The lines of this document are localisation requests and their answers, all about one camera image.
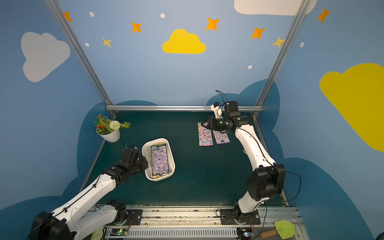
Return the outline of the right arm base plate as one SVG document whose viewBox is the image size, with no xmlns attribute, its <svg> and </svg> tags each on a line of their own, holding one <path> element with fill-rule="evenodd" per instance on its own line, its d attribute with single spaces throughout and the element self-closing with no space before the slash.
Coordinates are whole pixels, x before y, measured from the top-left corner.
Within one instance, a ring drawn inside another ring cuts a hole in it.
<svg viewBox="0 0 384 240">
<path fill-rule="evenodd" d="M 220 220 L 222 225 L 260 225 L 261 219 L 257 210 L 251 213 L 242 213 L 240 210 L 220 209 Z"/>
</svg>

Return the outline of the pink bear sticker sheet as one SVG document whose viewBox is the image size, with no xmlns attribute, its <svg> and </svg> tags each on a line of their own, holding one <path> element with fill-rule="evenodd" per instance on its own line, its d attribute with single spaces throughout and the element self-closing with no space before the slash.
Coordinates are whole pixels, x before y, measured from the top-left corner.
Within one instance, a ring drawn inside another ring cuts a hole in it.
<svg viewBox="0 0 384 240">
<path fill-rule="evenodd" d="M 213 131 L 215 141 L 218 145 L 230 143 L 230 139 L 227 133 L 221 133 L 219 131 Z"/>
</svg>

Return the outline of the pink blue sticker sheet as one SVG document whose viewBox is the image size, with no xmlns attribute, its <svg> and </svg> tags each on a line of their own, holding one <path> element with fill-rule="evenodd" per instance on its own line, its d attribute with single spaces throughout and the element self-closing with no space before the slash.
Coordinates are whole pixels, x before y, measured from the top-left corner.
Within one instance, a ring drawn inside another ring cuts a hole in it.
<svg viewBox="0 0 384 240">
<path fill-rule="evenodd" d="M 213 145 L 212 131 L 202 126 L 202 123 L 198 123 L 198 135 L 199 146 L 207 147 Z"/>
</svg>

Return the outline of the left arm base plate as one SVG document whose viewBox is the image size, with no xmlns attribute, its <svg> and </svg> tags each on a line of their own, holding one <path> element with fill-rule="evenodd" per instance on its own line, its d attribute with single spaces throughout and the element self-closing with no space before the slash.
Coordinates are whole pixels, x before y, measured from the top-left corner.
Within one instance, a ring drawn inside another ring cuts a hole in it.
<svg viewBox="0 0 384 240">
<path fill-rule="evenodd" d="M 116 226 L 138 226 L 142 219 L 142 210 L 119 210 L 113 225 Z"/>
</svg>

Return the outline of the white plastic storage box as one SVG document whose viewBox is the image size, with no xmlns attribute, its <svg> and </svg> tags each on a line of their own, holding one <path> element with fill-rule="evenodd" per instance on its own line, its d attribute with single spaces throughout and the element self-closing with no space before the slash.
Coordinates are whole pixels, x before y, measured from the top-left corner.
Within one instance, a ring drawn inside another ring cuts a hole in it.
<svg viewBox="0 0 384 240">
<path fill-rule="evenodd" d="M 170 171 L 169 171 L 169 174 L 167 174 L 163 177 L 154 179 L 152 176 L 152 162 L 151 162 L 149 147 L 154 145 L 154 144 L 161 143 L 161 142 L 164 142 L 167 145 L 168 163 L 169 163 L 169 170 Z M 166 178 L 169 178 L 174 174 L 176 166 L 175 166 L 175 161 L 174 161 L 173 154 L 172 154 L 168 140 L 166 140 L 164 138 L 160 138 L 160 139 L 156 139 L 156 140 L 145 143 L 142 147 L 142 154 L 147 159 L 148 164 L 149 164 L 149 167 L 145 170 L 145 174 L 146 174 L 146 177 L 148 180 L 158 182 L 158 181 L 164 180 Z"/>
</svg>

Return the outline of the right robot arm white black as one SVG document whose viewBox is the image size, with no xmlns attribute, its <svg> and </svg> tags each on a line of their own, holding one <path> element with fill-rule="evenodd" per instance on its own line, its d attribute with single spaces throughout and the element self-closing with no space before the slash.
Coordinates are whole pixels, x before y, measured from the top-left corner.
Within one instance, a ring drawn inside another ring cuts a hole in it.
<svg viewBox="0 0 384 240">
<path fill-rule="evenodd" d="M 230 224 L 244 225 L 258 215 L 257 207 L 282 193 L 286 174 L 290 172 L 267 153 L 250 118 L 241 115 L 236 101 L 215 102 L 210 108 L 215 115 L 208 117 L 202 127 L 223 134 L 233 132 L 251 163 L 253 172 L 247 180 L 247 192 L 224 215 Z"/>
</svg>

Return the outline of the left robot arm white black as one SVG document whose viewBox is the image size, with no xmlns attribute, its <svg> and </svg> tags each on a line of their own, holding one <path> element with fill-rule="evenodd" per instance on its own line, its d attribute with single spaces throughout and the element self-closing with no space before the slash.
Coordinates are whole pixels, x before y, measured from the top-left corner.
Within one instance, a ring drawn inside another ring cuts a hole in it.
<svg viewBox="0 0 384 240">
<path fill-rule="evenodd" d="M 85 213 L 101 198 L 113 191 L 129 177 L 148 168 L 147 159 L 134 147 L 124 149 L 114 165 L 104 169 L 84 190 L 50 213 L 38 214 L 33 221 L 28 240 L 83 240 L 99 228 L 129 222 L 126 205 L 110 201 L 100 210 L 85 217 Z"/>
</svg>

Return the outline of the purple sticker sheet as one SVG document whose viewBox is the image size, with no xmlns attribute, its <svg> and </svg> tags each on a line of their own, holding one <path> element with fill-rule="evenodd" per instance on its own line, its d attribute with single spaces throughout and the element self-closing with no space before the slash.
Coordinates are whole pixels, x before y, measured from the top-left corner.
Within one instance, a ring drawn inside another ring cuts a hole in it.
<svg viewBox="0 0 384 240">
<path fill-rule="evenodd" d="M 169 174 L 167 145 L 164 142 L 149 147 L 152 162 L 152 176 L 154 179 Z"/>
</svg>

